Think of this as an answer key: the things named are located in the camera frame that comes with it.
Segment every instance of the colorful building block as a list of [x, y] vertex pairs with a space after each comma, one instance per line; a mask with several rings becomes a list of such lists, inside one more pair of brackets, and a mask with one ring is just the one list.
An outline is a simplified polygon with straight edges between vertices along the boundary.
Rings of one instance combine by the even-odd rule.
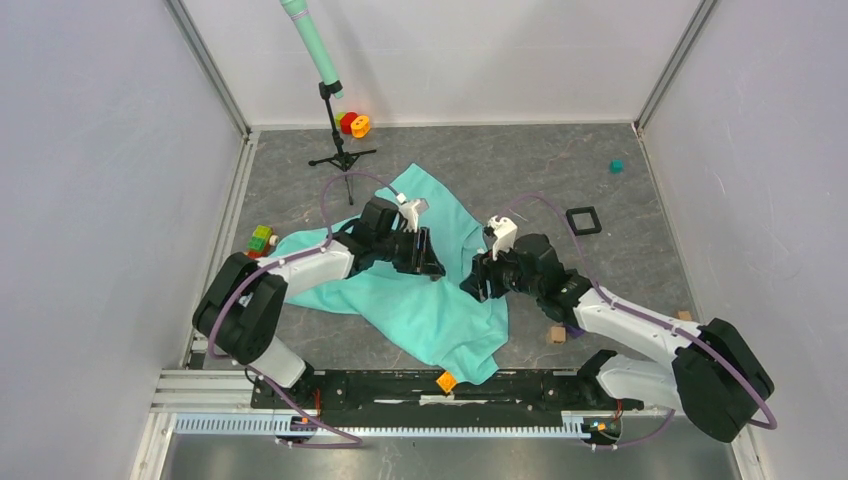
[[362, 138], [371, 130], [371, 121], [365, 115], [360, 115], [350, 124], [350, 130], [354, 138]]
[[342, 117], [342, 119], [339, 120], [339, 129], [342, 131], [342, 133], [350, 135], [350, 124], [353, 123], [353, 121], [356, 120], [356, 117], [358, 116], [359, 114], [356, 112], [347, 112]]
[[250, 258], [259, 258], [267, 255], [273, 244], [271, 238], [274, 237], [274, 230], [265, 225], [259, 225], [253, 230], [253, 236], [247, 242], [247, 256]]

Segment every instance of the gray marble floor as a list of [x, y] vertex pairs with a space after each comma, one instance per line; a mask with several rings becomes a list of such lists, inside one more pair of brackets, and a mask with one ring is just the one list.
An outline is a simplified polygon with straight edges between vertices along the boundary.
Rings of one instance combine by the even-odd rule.
[[[347, 140], [351, 151], [377, 148], [355, 170], [393, 179], [415, 162], [444, 183], [481, 223], [521, 193], [542, 192], [564, 208], [594, 205], [603, 232], [581, 237], [593, 273], [619, 295], [673, 315], [692, 310], [680, 259], [674, 249], [645, 158], [629, 125], [521, 125], [377, 128], [365, 139]], [[326, 130], [263, 132], [234, 248], [243, 250], [258, 224], [281, 235], [322, 225], [319, 193], [338, 171], [307, 166], [333, 153]], [[609, 172], [624, 161], [620, 174]], [[377, 185], [354, 180], [356, 205], [344, 184], [333, 186], [333, 221], [361, 212]], [[577, 266], [575, 249], [559, 220], [541, 204], [513, 210], [521, 233], [547, 234], [566, 266]], [[552, 325], [533, 299], [507, 295], [509, 342], [495, 354], [515, 368], [579, 367], [600, 348], [626, 352], [594, 335], [548, 345]], [[278, 335], [316, 368], [418, 368], [422, 364], [355, 315], [334, 315], [287, 306]], [[228, 363], [207, 359], [206, 368]]]

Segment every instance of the tripod base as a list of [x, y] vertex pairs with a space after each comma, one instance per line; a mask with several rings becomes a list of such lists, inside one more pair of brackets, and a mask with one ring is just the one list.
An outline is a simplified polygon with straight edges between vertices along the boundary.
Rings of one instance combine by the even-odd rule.
[[[321, 160], [310, 160], [307, 162], [310, 167], [315, 167], [321, 165], [322, 163], [329, 163], [330, 165], [338, 168], [343, 172], [347, 172], [353, 167], [353, 164], [359, 160], [359, 157], [362, 155], [368, 155], [371, 153], [377, 153], [377, 150], [363, 150], [361, 152], [345, 152], [342, 151], [341, 154], [337, 153], [332, 157], [322, 158]], [[347, 186], [347, 201], [349, 204], [353, 205], [353, 193], [351, 192], [350, 186], [350, 177], [345, 177], [345, 185]]]

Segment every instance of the green microphone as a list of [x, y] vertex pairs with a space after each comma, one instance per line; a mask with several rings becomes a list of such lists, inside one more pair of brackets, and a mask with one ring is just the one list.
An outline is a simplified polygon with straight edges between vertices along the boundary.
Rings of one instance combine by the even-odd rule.
[[342, 82], [339, 80], [339, 74], [336, 73], [333, 61], [330, 60], [330, 54], [324, 47], [324, 42], [321, 41], [321, 36], [318, 35], [315, 23], [309, 15], [306, 0], [280, 0], [280, 5], [283, 6], [294, 22], [294, 26], [300, 33], [300, 38], [303, 39], [303, 44], [306, 45], [306, 50], [309, 51], [324, 85], [336, 98], [341, 98], [344, 95], [342, 93]]

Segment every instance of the white wall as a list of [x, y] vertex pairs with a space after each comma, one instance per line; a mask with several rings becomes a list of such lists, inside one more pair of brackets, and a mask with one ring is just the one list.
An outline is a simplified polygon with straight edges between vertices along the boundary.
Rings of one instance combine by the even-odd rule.
[[240, 139], [161, 1], [0, 32], [0, 478], [127, 478]]
[[[248, 122], [326, 125], [277, 0], [185, 0]], [[311, 0], [345, 98], [379, 124], [629, 121], [697, 0]]]
[[771, 478], [845, 478], [848, 3], [721, 2], [647, 128], [696, 299], [775, 381]]

